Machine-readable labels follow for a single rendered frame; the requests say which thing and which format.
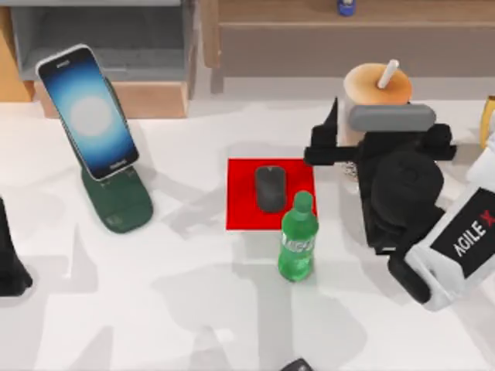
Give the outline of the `yellow object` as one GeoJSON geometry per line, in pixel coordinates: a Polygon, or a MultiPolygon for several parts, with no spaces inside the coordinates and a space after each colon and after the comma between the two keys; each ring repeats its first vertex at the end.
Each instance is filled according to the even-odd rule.
{"type": "Polygon", "coordinates": [[[487,97],[480,119],[480,147],[485,148],[489,137],[495,133],[495,95],[487,97]]]}

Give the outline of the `brown cup with white straw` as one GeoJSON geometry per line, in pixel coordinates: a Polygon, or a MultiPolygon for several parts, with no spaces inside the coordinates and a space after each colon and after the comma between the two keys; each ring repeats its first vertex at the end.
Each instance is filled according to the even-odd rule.
{"type": "Polygon", "coordinates": [[[338,144],[355,146],[364,138],[363,132],[354,131],[349,114],[356,105],[406,104],[412,96],[409,77],[399,68],[395,59],[388,63],[363,63],[354,67],[344,78],[343,96],[338,118],[338,144]]]}

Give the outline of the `dark grey computer mouse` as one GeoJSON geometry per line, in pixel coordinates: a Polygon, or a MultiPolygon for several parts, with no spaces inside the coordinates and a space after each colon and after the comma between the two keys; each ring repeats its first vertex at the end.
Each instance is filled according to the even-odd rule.
{"type": "Polygon", "coordinates": [[[255,198],[265,213],[281,212],[286,205],[286,173],[276,165],[264,165],[254,172],[255,198]]]}

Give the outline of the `wooden open shelf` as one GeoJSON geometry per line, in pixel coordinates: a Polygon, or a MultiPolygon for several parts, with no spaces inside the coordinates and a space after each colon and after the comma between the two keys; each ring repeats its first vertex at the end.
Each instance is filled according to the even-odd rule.
{"type": "Polygon", "coordinates": [[[198,0],[217,77],[339,79],[395,58],[421,97],[495,93],[495,0],[198,0]]]}

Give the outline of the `red square mat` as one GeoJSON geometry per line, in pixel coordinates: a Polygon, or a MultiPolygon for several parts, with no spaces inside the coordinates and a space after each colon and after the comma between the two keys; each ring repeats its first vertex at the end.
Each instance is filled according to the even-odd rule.
{"type": "Polygon", "coordinates": [[[229,158],[227,162],[227,230],[278,230],[294,195],[305,190],[316,194],[313,168],[300,158],[229,158]],[[261,166],[285,170],[287,202],[278,213],[259,209],[255,194],[255,170],[261,166]]]}

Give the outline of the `green bottle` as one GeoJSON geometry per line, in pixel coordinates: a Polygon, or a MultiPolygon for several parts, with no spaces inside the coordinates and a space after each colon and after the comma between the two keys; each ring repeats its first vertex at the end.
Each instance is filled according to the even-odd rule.
{"type": "Polygon", "coordinates": [[[313,271],[319,222],[313,212],[313,196],[302,190],[295,194],[292,208],[282,218],[278,271],[291,282],[306,279],[313,271]]]}

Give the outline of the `dark green phone stand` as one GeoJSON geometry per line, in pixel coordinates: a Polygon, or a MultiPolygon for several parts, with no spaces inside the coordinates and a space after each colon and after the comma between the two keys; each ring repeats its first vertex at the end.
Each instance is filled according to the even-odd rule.
{"type": "Polygon", "coordinates": [[[81,180],[99,220],[113,233],[127,233],[151,220],[151,196],[134,166],[97,181],[81,168],[81,180]]]}

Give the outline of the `dark grey object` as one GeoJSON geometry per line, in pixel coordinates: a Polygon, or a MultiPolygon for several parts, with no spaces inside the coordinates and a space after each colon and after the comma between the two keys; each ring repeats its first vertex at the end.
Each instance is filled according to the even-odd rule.
{"type": "Polygon", "coordinates": [[[303,359],[298,358],[283,366],[279,371],[314,371],[312,367],[303,359]]]}

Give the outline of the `smartphone with blue screen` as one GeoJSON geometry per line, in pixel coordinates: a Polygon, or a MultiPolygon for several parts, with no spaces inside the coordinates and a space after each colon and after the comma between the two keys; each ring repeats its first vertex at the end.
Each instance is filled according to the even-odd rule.
{"type": "Polygon", "coordinates": [[[89,46],[40,60],[36,74],[92,179],[109,178],[138,160],[127,119],[89,46]]]}

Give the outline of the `wooden cupboard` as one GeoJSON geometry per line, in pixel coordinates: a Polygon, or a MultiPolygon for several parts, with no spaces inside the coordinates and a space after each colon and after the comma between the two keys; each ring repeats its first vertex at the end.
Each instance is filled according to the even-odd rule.
{"type": "Polygon", "coordinates": [[[19,77],[10,8],[0,6],[0,103],[31,102],[34,84],[19,77]]]}

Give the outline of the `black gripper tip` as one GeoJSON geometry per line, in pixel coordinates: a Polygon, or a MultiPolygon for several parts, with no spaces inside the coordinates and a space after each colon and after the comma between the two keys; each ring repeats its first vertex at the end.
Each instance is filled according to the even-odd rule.
{"type": "Polygon", "coordinates": [[[30,273],[15,251],[5,204],[0,197],[0,298],[18,297],[31,288],[32,283],[30,273]]]}

